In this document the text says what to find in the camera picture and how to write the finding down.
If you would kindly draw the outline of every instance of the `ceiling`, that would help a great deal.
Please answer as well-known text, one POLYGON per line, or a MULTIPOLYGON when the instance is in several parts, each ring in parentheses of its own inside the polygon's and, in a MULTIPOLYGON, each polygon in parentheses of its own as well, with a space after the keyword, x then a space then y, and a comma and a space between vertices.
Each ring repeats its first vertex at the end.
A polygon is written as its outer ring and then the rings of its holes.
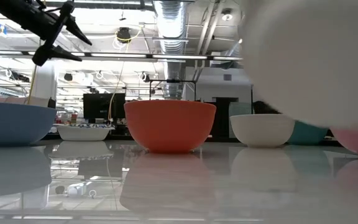
MULTIPOLYGON (((200 39, 203 13, 207 10, 210 0, 197 0, 189 3, 188 13, 188 43, 186 45, 186 54, 194 54, 200 39)), ((224 21, 219 17, 214 39, 208 47, 208 52, 223 52, 229 50, 237 38, 237 26, 240 23, 242 12, 239 5, 233 0, 224 0, 223 8, 231 8, 233 19, 224 21)), ((152 11, 137 11, 123 9, 85 9, 77 8, 73 12, 76 22, 83 33, 92 41, 89 46, 76 37, 72 36, 66 30, 57 38, 55 44, 71 52, 127 52, 127 53, 149 53, 146 43, 149 46, 150 53, 160 54, 160 43, 154 41, 153 37, 158 37, 155 14, 152 11), (129 27, 132 36, 137 36, 129 45, 120 45, 115 39, 116 31, 120 27, 129 27)), ((35 51, 39 46, 39 38, 31 32, 24 30, 19 24, 6 19, 0 15, 0 24, 6 27, 6 35, 1 35, 0 30, 0 50, 23 50, 35 51)), ((90 74, 93 76, 93 84, 100 86, 113 86, 118 82, 118 77, 122 69, 121 84, 125 86, 148 87, 139 79, 139 75, 145 72, 154 79, 163 79, 164 65, 162 62, 122 62, 122 61, 95 61, 84 60, 82 62, 72 62, 67 60, 56 60, 60 70, 59 85, 85 85, 83 81, 67 82, 64 80, 66 73, 72 73, 75 77, 90 74)), ((6 70, 10 69, 19 72, 22 75, 31 78, 34 64, 31 59, 26 58, 0 58, 0 84, 21 83, 20 81, 9 80, 6 76, 6 70)), ((202 74, 199 82, 211 82, 216 78, 209 77, 208 72, 202 74)), ((4 88, 7 91, 15 91, 21 95, 23 90, 18 87, 4 88)), ((87 92, 83 89, 59 90, 59 95, 81 95, 87 92)))

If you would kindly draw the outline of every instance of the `black monitor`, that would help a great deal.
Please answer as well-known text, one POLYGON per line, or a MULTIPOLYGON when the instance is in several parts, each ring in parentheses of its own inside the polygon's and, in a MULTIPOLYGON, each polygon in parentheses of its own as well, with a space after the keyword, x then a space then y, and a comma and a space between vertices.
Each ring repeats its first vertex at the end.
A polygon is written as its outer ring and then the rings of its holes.
MULTIPOLYGON (((84 94, 84 118, 108 118, 109 105, 112 93, 96 93, 84 94)), ((116 93, 111 105, 111 113, 113 118, 125 118, 125 93, 116 93)))

